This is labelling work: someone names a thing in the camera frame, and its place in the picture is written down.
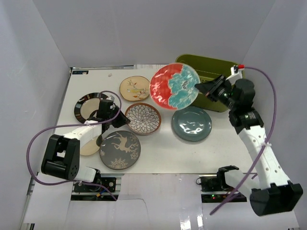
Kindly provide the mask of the white petal pattern bowl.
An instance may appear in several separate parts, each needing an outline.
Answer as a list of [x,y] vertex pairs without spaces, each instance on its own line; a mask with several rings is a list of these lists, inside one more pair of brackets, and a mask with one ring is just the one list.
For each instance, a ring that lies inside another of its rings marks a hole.
[[147,103],[132,104],[127,108],[125,116],[130,120],[128,127],[140,135],[154,133],[162,122],[159,111]]

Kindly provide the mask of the red and teal flower plate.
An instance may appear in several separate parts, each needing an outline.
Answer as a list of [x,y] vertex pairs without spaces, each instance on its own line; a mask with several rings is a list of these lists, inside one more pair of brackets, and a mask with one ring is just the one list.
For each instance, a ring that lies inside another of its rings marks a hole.
[[150,97],[160,107],[181,110],[190,106],[197,98],[199,90],[198,73],[189,65],[171,63],[159,69],[150,81]]

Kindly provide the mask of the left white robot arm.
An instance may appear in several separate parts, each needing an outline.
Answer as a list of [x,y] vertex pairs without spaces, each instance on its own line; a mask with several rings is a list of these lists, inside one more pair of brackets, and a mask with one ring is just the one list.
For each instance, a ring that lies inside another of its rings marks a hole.
[[101,187],[101,179],[96,176],[98,170],[80,166],[81,148],[101,136],[110,126],[119,128],[129,123],[130,120],[112,100],[100,100],[98,109],[90,114],[84,126],[49,138],[41,172],[68,181],[85,182],[90,191],[97,191]]

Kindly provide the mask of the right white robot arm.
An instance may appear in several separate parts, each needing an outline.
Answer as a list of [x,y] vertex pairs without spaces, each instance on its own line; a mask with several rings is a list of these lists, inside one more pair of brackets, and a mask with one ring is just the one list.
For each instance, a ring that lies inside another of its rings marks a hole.
[[259,217],[292,211],[303,189],[300,184],[291,182],[273,153],[263,120],[253,108],[254,84],[247,79],[238,79],[231,84],[221,75],[195,87],[209,100],[219,101],[229,108],[230,123],[248,150],[253,160],[251,168],[258,176],[257,180],[252,179],[233,165],[219,168],[217,187],[222,191],[233,188],[222,203],[242,194]]

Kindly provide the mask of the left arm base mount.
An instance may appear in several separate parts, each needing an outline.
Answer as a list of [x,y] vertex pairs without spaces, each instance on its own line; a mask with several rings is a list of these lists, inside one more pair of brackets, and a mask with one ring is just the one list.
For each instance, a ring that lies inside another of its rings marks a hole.
[[97,185],[75,183],[71,193],[71,201],[116,201],[116,177],[101,177],[95,182]]

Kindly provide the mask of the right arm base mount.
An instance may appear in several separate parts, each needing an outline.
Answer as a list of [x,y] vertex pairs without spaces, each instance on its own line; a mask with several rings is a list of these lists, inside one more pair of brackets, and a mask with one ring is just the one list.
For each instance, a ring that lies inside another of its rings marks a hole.
[[233,190],[232,187],[222,188],[214,174],[201,175],[196,179],[195,183],[201,187],[201,201],[203,204],[221,203]]

